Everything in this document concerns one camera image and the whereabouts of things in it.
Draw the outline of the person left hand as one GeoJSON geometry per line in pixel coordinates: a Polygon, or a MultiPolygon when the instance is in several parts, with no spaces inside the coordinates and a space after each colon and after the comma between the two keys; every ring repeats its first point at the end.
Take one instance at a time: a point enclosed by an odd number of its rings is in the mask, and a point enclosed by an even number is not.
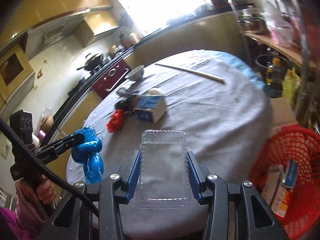
{"type": "Polygon", "coordinates": [[[36,190],[33,190],[24,179],[19,180],[16,186],[30,202],[39,200],[43,204],[51,204],[56,197],[54,185],[45,175],[41,176],[41,183],[36,190]]]}

